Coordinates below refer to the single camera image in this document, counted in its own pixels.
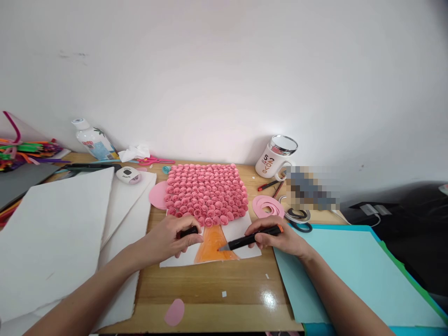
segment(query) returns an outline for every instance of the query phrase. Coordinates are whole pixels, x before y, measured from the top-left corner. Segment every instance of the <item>stack of paper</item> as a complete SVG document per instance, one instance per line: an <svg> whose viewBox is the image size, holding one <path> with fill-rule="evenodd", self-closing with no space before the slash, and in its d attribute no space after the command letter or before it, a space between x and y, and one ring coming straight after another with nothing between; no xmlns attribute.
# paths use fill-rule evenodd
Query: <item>stack of paper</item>
<svg viewBox="0 0 448 336"><path fill-rule="evenodd" d="M126 185L110 168L29 190L0 232L0 336L22 335L146 234L156 174L141 174ZM137 280L124 284L97 329L132 316Z"/></svg>

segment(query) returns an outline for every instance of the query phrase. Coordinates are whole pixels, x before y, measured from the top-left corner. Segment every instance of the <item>white mug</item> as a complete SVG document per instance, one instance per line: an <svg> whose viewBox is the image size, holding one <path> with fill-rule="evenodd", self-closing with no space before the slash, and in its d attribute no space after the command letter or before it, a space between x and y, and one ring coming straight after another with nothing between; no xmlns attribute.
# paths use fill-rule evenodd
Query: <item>white mug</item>
<svg viewBox="0 0 448 336"><path fill-rule="evenodd" d="M284 181L286 176L280 178L279 171L286 163L293 165L287 158L297 150L297 147L298 144L293 139L284 135L274 135L255 164L255 171L261 177L275 176L277 181Z"/></svg>

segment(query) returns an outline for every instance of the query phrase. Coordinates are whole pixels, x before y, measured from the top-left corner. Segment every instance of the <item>bottle cap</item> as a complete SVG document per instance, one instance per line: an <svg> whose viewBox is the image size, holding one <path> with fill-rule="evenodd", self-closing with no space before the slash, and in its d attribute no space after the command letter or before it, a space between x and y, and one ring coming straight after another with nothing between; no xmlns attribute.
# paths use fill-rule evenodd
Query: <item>bottle cap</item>
<svg viewBox="0 0 448 336"><path fill-rule="evenodd" d="M80 131L90 128L90 124L84 118L75 119L71 123Z"/></svg>

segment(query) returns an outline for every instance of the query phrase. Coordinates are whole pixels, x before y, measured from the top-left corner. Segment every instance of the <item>left hand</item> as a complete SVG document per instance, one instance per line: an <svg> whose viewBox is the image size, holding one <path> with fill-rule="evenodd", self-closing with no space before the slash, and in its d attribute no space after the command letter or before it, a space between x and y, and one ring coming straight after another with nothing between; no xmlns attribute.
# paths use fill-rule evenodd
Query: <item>left hand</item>
<svg viewBox="0 0 448 336"><path fill-rule="evenodd" d="M204 238L196 233L177 239L178 232L193 225L197 227L199 233L202 232L201 226L193 216L181 218L166 216L146 236L129 245L131 258L136 262L136 268L140 270L159 264L172 256L178 258L181 252L187 251L188 246L203 243Z"/></svg>

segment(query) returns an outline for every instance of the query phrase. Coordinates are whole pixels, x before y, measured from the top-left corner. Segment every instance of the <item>table surface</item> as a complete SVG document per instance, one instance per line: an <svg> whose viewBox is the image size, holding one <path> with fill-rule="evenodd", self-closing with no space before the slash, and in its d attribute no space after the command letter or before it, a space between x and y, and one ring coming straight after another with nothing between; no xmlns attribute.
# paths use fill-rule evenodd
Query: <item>table surface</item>
<svg viewBox="0 0 448 336"><path fill-rule="evenodd" d="M82 153L70 153L64 159L73 163L95 161L89 154ZM202 165L210 162L176 163ZM138 167L135 163L122 165ZM162 173L163 166L154 164L152 168L145 167L149 172L156 173L157 182L161 182L168 178L168 175ZM269 180L257 175L254 166L237 167L247 187L249 214L254 221L257 217L252 210L252 199L257 195L272 196L278 184L258 192L257 188ZM278 196L285 194L284 184ZM165 215L165 210L151 207L147 230L150 231ZM317 210L311 211L310 223L345 224L334 213ZM132 318L102 328L99 333L303 331L302 325L294 321L272 248L261 252L260 257L244 260L185 267L147 267L140 272ZM227 292L225 298L222 297L223 291ZM169 306L178 298L185 303L185 315L177 326L170 327L163 318Z"/></svg>

